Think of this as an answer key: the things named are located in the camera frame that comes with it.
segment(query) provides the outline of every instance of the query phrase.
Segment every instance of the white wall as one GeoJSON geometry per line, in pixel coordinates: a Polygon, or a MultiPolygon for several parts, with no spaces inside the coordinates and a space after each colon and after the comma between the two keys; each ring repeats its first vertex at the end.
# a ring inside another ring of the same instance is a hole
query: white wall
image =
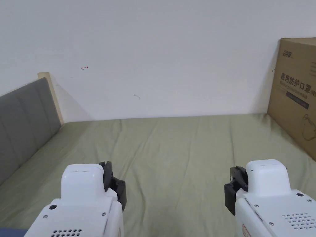
{"type": "Polygon", "coordinates": [[[49,71],[66,122],[266,112],[277,41],[315,37],[315,9],[313,0],[2,0],[0,94],[49,71]]]}

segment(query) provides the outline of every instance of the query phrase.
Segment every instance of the mattress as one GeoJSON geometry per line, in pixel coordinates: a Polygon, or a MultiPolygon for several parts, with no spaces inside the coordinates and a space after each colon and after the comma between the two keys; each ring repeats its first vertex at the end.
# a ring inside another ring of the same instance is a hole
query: mattress
{"type": "Polygon", "coordinates": [[[112,161],[125,180],[126,236],[233,236],[229,168],[277,159],[291,187],[316,198],[316,162],[268,116],[73,122],[0,186],[0,227],[29,228],[60,197],[69,164],[112,161]]]}

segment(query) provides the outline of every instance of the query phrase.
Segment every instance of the gray headboard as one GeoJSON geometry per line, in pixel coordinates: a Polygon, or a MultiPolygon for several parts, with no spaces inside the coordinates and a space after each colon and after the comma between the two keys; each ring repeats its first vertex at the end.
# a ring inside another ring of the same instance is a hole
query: gray headboard
{"type": "Polygon", "coordinates": [[[0,97],[0,185],[61,127],[46,78],[0,97]]]}

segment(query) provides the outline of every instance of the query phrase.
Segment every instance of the cardboard box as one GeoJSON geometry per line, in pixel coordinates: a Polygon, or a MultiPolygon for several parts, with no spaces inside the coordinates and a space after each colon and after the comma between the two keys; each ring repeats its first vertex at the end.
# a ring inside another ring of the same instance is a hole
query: cardboard box
{"type": "Polygon", "coordinates": [[[316,38],[280,40],[268,114],[316,160],[316,38]]]}

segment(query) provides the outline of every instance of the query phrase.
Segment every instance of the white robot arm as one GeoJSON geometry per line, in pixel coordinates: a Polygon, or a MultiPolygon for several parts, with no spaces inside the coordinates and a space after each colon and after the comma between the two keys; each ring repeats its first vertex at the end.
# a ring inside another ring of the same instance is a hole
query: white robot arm
{"type": "Polygon", "coordinates": [[[61,198],[44,207],[25,237],[123,237],[125,182],[113,177],[110,162],[69,165],[61,198]]]}
{"type": "Polygon", "coordinates": [[[236,215],[238,237],[316,236],[316,202],[291,190],[286,167],[277,160],[232,167],[225,205],[236,215]]]}

